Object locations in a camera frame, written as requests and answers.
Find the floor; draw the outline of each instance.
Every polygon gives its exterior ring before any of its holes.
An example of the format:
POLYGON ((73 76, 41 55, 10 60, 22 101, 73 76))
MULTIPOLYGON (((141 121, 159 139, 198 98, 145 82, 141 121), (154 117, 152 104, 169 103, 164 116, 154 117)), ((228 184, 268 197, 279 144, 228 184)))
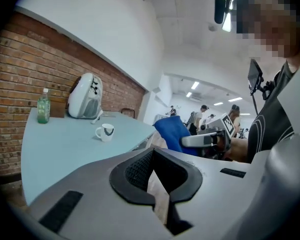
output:
MULTIPOLYGON (((165 140, 161 138, 158 132, 156 132, 153 136, 151 147, 167 148, 165 140)), ((13 186, 4 186, 2 187, 2 191, 4 192, 7 202, 23 210, 27 209, 21 182, 18 184, 14 183, 13 186)), ((155 172, 153 172, 149 178, 147 192, 155 197, 154 213, 157 215, 162 224, 165 225, 167 223, 169 195, 155 172)))

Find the mesh grille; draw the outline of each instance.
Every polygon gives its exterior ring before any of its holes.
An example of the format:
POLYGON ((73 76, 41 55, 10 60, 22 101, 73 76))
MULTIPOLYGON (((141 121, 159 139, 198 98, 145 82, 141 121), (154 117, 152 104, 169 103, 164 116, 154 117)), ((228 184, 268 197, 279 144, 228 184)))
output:
POLYGON ((89 102, 87 103, 87 105, 85 107, 83 116, 88 119, 96 117, 98 115, 97 114, 98 105, 99 105, 99 102, 96 99, 89 100, 89 102))
POLYGON ((125 170, 125 177, 130 182, 130 184, 143 191, 147 191, 148 181, 151 173, 154 170, 152 163, 152 153, 153 151, 149 152, 144 157, 131 164, 125 170))

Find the white mug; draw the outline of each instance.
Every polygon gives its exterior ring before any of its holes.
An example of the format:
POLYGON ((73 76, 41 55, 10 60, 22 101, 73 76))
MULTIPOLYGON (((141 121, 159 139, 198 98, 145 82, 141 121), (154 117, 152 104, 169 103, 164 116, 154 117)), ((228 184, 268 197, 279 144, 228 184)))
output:
POLYGON ((115 127, 112 124, 109 123, 103 123, 101 127, 98 127, 95 130, 95 135, 101 139, 103 142, 109 142, 112 139, 112 136, 115 133, 115 127))

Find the white wall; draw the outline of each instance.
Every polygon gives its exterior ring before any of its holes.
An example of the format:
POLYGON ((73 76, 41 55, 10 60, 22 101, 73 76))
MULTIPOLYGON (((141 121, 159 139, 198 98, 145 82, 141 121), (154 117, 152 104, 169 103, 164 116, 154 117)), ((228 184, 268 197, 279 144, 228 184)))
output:
POLYGON ((241 121, 240 121, 240 128, 243 129, 250 129, 252 123, 254 122, 255 119, 251 119, 251 118, 244 118, 244 116, 241 116, 241 121))
POLYGON ((160 99, 166 106, 169 106, 172 97, 172 89, 169 76, 162 75, 159 83, 159 89, 160 91, 156 94, 157 98, 160 99))
MULTIPOLYGON (((162 71, 166 75, 191 78, 221 87, 238 94, 238 97, 252 104, 248 87, 249 66, 249 60, 240 61, 234 54, 215 49, 202 51, 185 44, 166 49, 161 63, 162 71)), ((281 66, 276 64, 273 67, 281 69, 281 66)), ((263 78, 265 81, 273 79, 266 72, 263 78)), ((255 94, 255 100, 260 111, 264 101, 259 92, 255 94)))
POLYGON ((177 110, 177 115, 180 116, 182 122, 187 122, 193 111, 195 112, 200 111, 202 105, 207 105, 210 109, 208 109, 205 113, 203 113, 201 123, 204 119, 206 119, 211 114, 214 114, 216 117, 220 117, 223 113, 227 113, 226 111, 216 110, 213 106, 210 106, 209 104, 195 102, 183 95, 178 95, 178 94, 172 95, 170 104, 175 108, 177 106, 180 107, 177 110))
POLYGON ((170 77, 162 75, 157 88, 158 92, 147 92, 142 99, 138 120, 153 125, 157 115, 165 115, 170 111, 172 89, 170 77))
POLYGON ((143 97, 138 120, 153 125, 156 115, 165 115, 169 111, 170 108, 163 104, 153 91, 150 91, 143 97))
POLYGON ((158 87, 163 38, 143 0, 19 0, 16 10, 109 60, 146 90, 158 87))

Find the smartphone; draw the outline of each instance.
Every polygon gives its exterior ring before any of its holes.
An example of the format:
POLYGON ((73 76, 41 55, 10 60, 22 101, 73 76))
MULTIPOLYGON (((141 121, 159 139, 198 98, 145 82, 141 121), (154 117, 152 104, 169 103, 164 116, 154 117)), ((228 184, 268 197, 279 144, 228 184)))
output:
POLYGON ((262 70, 254 58, 250 61, 250 69, 248 74, 248 82, 250 88, 250 94, 254 94, 258 89, 258 86, 263 82, 262 70))

